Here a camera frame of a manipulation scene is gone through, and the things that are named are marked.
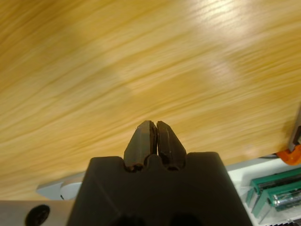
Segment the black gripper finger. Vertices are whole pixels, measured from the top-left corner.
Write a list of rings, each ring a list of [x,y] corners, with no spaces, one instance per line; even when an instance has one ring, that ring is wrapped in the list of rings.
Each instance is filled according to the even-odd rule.
[[[158,155],[163,164],[170,169],[185,166],[186,150],[172,128],[163,121],[157,122]]]
[[[157,128],[152,121],[144,121],[136,128],[124,151],[127,171],[141,171],[153,154],[157,154]]]

